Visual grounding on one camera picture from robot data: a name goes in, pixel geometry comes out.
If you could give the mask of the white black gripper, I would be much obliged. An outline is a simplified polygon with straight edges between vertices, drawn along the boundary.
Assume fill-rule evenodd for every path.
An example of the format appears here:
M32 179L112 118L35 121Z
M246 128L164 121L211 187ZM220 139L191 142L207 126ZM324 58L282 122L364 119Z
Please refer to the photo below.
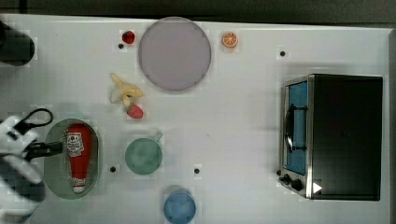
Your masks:
M34 143L38 138L38 133L18 131L17 125L20 122L20 117L11 116L0 124L1 155L24 156L27 161L31 161L35 158L50 157L63 152L62 142Z

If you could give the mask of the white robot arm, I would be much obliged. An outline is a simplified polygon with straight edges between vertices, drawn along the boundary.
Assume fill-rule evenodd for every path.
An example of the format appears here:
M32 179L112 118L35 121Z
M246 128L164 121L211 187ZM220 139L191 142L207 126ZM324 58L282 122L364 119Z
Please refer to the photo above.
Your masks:
M11 116L1 122L1 224L23 224L45 200L46 185L31 161L63 151L61 142L38 142L34 128L47 126L30 123L28 118Z

